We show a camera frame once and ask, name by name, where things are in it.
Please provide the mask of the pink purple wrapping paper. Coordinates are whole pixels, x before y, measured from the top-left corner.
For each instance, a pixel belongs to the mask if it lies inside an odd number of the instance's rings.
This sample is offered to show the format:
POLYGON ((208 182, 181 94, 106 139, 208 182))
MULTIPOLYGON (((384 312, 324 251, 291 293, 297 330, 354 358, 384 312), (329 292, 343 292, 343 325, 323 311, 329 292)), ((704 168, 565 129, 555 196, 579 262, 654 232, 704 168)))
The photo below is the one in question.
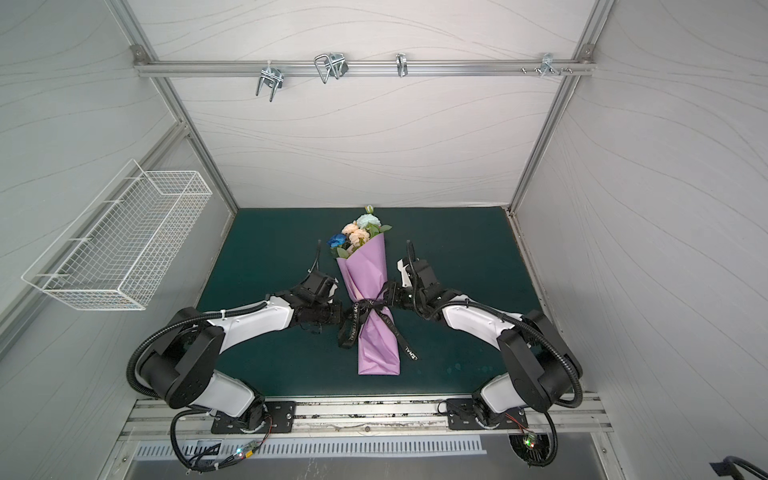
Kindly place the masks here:
MULTIPOLYGON (((350 299, 378 299, 388 279, 385 236, 379 234, 356 250, 349 258, 338 258, 350 299)), ((376 311, 368 314, 357 340, 358 374, 400 374, 399 347, 395 334, 376 311)))

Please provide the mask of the blue fake flower stem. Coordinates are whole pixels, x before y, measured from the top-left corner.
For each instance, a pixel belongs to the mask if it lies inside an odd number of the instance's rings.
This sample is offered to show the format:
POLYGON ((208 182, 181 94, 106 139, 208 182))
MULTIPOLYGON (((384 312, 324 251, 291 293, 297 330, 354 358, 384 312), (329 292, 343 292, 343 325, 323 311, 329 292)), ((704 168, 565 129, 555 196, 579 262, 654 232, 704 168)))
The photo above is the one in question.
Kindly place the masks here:
POLYGON ((339 250, 346 251, 348 248, 349 240, 345 234, 339 233, 333 235, 328 241, 327 245, 330 248, 331 254, 334 257, 339 256, 339 250))

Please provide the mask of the mint fake flower stem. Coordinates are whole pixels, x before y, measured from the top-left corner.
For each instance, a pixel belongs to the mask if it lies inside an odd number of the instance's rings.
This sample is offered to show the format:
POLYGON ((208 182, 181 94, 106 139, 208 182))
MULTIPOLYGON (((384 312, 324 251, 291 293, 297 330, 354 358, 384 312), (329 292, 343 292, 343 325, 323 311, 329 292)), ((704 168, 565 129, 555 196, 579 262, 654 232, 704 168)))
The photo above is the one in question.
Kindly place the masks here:
POLYGON ((370 238, 392 229, 390 225, 383 224, 375 215, 375 209, 372 205, 365 206, 364 211, 365 213, 355 220, 355 224, 360 230, 367 232, 370 238))

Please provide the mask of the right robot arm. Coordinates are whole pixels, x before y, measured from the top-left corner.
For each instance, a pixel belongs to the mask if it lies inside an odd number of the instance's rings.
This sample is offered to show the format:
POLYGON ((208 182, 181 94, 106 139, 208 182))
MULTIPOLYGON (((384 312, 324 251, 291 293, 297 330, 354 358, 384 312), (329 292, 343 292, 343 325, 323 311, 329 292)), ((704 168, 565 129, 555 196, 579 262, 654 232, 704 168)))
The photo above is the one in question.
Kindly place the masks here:
POLYGON ((528 407, 546 413, 554 405, 575 409, 584 399, 583 369, 556 327, 541 311, 508 313, 444 287, 424 260, 398 261, 401 281, 384 298, 428 321, 467 333, 499 351, 506 372, 474 394, 477 414, 528 407))

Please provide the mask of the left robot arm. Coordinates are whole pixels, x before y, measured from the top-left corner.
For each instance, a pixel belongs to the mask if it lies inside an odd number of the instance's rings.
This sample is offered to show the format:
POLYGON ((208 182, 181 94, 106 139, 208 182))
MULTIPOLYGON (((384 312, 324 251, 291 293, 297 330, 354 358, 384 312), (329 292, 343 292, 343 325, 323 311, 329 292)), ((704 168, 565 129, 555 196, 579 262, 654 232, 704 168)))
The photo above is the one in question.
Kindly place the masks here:
POLYGON ((216 369, 220 355, 256 337, 300 323, 340 320, 334 294, 338 281, 318 270, 297 286, 234 309, 176 312, 163 328, 143 340, 129 357, 126 379, 136 392, 170 408, 197 407, 231 418, 259 414, 256 389, 216 369))

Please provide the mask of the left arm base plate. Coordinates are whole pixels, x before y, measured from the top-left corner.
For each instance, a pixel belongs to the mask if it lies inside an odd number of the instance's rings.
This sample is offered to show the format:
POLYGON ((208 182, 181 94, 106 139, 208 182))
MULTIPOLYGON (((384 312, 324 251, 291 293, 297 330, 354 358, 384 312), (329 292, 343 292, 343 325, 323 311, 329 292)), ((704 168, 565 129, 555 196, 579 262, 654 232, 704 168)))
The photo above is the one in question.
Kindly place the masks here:
POLYGON ((231 417, 217 412, 211 426, 212 434, 290 433, 293 428, 296 403, 293 401, 257 400, 241 416, 231 417))

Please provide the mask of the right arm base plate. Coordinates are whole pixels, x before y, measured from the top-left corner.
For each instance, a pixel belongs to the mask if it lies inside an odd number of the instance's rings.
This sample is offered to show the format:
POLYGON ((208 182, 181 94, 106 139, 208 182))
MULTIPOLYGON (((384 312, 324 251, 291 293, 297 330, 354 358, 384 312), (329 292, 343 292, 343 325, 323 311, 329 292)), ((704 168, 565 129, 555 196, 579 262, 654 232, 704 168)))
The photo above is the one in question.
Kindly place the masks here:
POLYGON ((448 398, 437 405, 452 431, 512 430, 526 432, 528 421, 522 407, 496 413, 479 398, 448 398))

